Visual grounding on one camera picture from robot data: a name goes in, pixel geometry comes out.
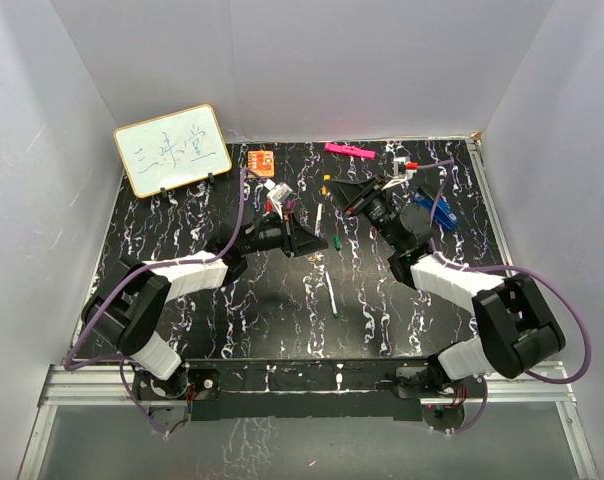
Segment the white pen with magenta end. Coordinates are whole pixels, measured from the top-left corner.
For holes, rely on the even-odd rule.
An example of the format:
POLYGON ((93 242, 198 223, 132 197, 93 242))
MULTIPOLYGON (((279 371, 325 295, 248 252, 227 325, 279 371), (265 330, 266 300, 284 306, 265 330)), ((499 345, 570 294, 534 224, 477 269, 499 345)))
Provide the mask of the white pen with magenta end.
POLYGON ((288 200, 286 202, 285 209, 284 209, 284 218, 286 220, 290 220, 292 218, 293 213, 294 213, 294 208, 295 208, 295 202, 293 200, 288 200))

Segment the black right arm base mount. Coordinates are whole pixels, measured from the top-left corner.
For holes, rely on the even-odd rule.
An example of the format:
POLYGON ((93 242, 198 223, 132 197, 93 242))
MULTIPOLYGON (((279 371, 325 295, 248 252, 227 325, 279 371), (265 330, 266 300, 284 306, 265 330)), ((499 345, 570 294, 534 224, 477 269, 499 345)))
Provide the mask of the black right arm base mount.
POLYGON ((480 405, 476 417, 481 416, 488 403, 488 387, 483 377, 470 376, 452 380, 443 370, 433 366, 398 367, 376 383, 376 390, 388 390, 396 397, 409 399, 438 398, 443 404, 430 403, 425 414, 433 420, 465 419, 465 403, 473 393, 478 394, 480 405))

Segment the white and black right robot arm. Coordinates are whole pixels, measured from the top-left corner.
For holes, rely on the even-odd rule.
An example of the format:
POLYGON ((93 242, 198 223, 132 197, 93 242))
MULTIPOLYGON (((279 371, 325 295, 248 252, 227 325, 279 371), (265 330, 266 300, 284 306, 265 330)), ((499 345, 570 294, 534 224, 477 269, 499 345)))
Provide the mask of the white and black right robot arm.
POLYGON ((374 176, 362 182, 328 180, 325 186, 345 216, 364 216, 392 248, 388 262, 397 281, 475 318, 476 337, 428 358, 426 378, 435 394, 451 396, 474 375, 514 379, 564 349, 564 333, 531 276, 503 277, 444 265, 430 245, 429 214, 414 203, 397 207, 386 184, 374 176))

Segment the white pen with yellow end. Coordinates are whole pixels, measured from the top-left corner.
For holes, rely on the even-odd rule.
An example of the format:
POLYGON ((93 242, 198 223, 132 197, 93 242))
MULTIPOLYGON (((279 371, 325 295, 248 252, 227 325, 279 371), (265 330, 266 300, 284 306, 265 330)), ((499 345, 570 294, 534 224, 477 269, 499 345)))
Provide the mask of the white pen with yellow end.
POLYGON ((328 194, 328 189, 326 188, 326 186, 323 185, 320 190, 320 200, 318 201, 316 220, 315 220, 315 232, 314 233, 318 237, 321 235, 321 228, 322 228, 321 222, 322 222, 322 216, 323 216, 323 212, 324 212, 324 203, 325 203, 327 194, 328 194))

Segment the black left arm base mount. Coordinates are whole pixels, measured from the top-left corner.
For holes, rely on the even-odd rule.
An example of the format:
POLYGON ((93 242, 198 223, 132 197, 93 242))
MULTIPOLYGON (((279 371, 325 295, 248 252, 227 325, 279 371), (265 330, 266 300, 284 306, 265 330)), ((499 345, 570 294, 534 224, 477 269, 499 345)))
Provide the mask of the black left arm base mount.
POLYGON ((191 421, 219 419, 220 375, 213 369, 182 369, 167 381, 138 370, 134 374, 133 392, 143 402, 185 407, 191 421))

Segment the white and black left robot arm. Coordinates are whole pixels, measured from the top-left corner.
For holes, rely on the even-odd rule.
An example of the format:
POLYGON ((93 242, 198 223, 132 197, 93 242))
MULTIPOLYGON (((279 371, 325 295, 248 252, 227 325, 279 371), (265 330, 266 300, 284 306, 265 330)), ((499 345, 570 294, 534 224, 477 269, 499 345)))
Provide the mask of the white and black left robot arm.
POLYGON ((325 239, 304 228, 290 211, 268 213, 238 231, 222 224, 204 250, 181 257, 172 266, 158 261, 156 268, 131 279, 91 331, 149 372, 164 397, 179 398, 187 390, 189 376, 181 369, 180 355, 157 332, 165 304, 232 284, 247 269, 249 254, 279 249, 287 257, 299 257, 327 247, 325 239))

